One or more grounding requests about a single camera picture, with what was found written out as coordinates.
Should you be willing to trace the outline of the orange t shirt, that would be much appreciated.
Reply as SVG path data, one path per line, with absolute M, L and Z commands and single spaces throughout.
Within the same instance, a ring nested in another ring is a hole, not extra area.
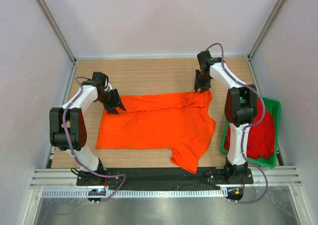
M 121 99 L 125 110 L 102 114 L 97 149 L 168 148 L 172 163 L 197 172 L 216 128 L 209 116 L 210 91 L 124 95 Z

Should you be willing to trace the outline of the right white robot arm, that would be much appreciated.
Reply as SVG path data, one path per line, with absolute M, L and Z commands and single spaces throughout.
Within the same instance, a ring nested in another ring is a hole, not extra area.
M 227 90 L 224 114 L 230 125 L 230 148 L 224 166 L 228 183 L 238 183 L 247 175 L 246 147 L 248 126 L 257 116 L 257 95 L 253 84 L 240 81 L 221 57 L 213 58 L 208 50 L 197 55 L 200 69 L 196 70 L 194 90 L 201 93 L 211 88 L 215 79 Z

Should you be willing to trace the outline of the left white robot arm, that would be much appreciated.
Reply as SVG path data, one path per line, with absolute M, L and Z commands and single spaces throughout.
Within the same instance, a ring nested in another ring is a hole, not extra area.
M 74 158 L 80 169 L 71 169 L 77 185 L 102 185 L 108 176 L 101 160 L 87 145 L 87 130 L 83 114 L 88 107 L 99 101 L 107 114 L 117 115 L 118 109 L 125 110 L 119 93 L 113 89 L 109 77 L 94 72 L 91 78 L 83 77 L 77 93 L 61 107 L 49 112 L 50 143 Z

